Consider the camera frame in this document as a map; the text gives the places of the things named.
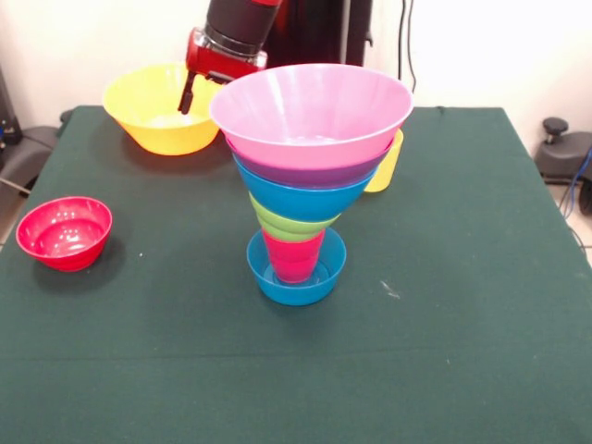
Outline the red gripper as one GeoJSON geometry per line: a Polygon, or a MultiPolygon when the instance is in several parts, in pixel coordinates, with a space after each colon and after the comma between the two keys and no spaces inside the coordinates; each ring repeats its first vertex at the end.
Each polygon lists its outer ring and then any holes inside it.
{"type": "Polygon", "coordinates": [[[211,40],[204,30],[193,28],[185,57],[188,70],[181,93],[178,111],[187,115],[193,100],[192,87],[196,74],[218,83],[228,83],[266,69],[268,55],[259,51],[256,55],[231,52],[211,40]]]}

